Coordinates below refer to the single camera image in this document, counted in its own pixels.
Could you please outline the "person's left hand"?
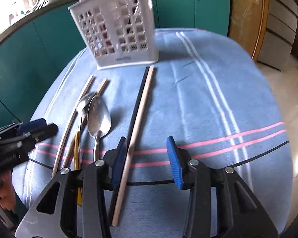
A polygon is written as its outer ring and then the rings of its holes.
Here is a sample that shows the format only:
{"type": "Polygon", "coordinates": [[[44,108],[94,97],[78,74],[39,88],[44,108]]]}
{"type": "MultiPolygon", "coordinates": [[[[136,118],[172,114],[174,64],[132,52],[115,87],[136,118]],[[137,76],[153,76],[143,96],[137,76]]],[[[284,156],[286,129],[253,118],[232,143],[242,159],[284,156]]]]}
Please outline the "person's left hand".
{"type": "Polygon", "coordinates": [[[16,205],[16,198],[10,170],[0,174],[0,182],[0,205],[3,209],[11,211],[16,205]]]}

